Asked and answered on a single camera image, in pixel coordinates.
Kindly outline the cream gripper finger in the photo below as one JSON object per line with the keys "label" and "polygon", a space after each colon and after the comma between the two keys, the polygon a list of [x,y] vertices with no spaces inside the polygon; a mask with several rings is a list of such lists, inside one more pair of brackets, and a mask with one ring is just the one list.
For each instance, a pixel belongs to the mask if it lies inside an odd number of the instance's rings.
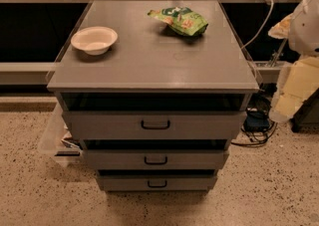
{"label": "cream gripper finger", "polygon": [[286,122],[294,117],[319,89],[319,59],[303,57],[294,64],[285,64],[271,101],[269,117],[275,122]]}
{"label": "cream gripper finger", "polygon": [[291,17],[292,15],[289,14],[271,27],[268,31],[268,35],[274,39],[287,39],[290,31]]}

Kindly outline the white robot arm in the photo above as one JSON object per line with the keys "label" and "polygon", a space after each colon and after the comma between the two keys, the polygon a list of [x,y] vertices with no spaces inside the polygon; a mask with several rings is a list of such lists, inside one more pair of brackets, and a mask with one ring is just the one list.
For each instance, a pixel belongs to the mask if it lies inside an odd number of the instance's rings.
{"label": "white robot arm", "polygon": [[302,0],[268,35],[287,39],[289,48],[300,55],[282,67],[271,102],[270,119],[286,122],[319,89],[319,0]]}

